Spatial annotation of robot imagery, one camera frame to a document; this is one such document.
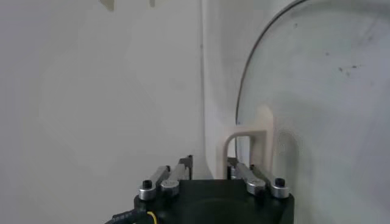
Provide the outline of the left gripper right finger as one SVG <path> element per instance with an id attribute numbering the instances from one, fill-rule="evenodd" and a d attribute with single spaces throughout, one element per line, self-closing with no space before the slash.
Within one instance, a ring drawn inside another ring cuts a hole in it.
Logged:
<path id="1" fill-rule="evenodd" d="M 268 191 L 274 198 L 285 199 L 290 195 L 286 180 L 265 170 L 261 165 L 247 167 L 236 158 L 227 159 L 227 179 L 243 180 L 249 194 L 260 195 Z"/>

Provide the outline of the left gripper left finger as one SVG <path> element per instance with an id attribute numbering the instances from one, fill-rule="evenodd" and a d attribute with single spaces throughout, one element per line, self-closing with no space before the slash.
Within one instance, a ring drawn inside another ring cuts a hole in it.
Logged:
<path id="1" fill-rule="evenodd" d="M 175 168 L 160 166 L 154 174 L 143 180 L 138 189 L 138 197 L 142 201 L 154 200 L 159 192 L 175 197 L 179 193 L 180 181 L 193 177 L 193 156 L 180 158 Z"/>

